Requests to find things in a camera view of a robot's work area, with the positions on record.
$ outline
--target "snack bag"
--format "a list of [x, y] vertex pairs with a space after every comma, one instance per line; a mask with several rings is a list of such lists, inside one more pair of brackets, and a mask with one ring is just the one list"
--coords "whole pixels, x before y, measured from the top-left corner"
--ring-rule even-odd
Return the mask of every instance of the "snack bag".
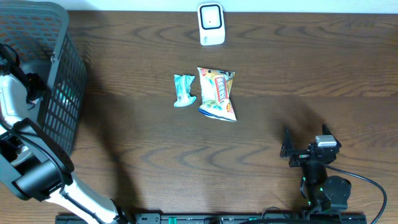
[[188, 106], [196, 100], [195, 96], [190, 95], [194, 79], [193, 75], [174, 75], [175, 91], [177, 92], [175, 107]]
[[229, 100], [235, 72], [198, 68], [201, 85], [202, 105], [198, 111], [209, 118], [236, 121], [234, 109]]

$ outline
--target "white device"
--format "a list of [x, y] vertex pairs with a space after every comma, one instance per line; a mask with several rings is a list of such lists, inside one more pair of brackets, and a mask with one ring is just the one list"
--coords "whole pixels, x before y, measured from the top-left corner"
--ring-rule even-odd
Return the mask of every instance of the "white device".
[[198, 7], [200, 43], [222, 44], [225, 41], [223, 7], [218, 3], [201, 4]]

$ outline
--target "light blue packet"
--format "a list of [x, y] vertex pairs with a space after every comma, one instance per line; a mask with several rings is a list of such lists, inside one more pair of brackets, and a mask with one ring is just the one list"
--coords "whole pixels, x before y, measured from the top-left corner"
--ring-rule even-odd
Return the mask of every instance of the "light blue packet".
[[174, 107], [188, 106], [195, 100], [195, 96], [191, 96], [191, 84], [195, 76], [193, 75], [174, 75], [175, 91], [177, 92], [177, 101]]

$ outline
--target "wooden surface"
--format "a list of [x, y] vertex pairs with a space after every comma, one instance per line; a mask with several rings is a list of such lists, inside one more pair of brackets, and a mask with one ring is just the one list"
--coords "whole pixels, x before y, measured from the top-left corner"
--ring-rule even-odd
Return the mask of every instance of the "wooden surface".
[[[196, 13], [70, 12], [89, 81], [72, 160], [99, 193], [131, 211], [297, 209], [301, 170], [279, 158], [282, 128], [305, 147], [326, 123], [343, 147], [333, 166], [379, 182], [398, 219], [398, 17], [226, 13], [226, 41], [202, 47]], [[204, 117], [197, 66], [236, 71], [239, 121]], [[198, 99], [174, 108], [174, 74]], [[380, 191], [353, 185], [349, 211], [370, 222]], [[65, 209], [0, 187], [1, 223], [52, 223]]]

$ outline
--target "gray plastic basket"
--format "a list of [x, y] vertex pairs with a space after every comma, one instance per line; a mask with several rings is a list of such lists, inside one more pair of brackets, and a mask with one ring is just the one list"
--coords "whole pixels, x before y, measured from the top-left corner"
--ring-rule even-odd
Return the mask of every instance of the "gray plastic basket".
[[23, 71], [38, 73], [51, 90], [33, 120], [70, 155], [87, 75], [68, 23], [68, 13], [55, 3], [0, 1], [0, 42], [17, 51]]

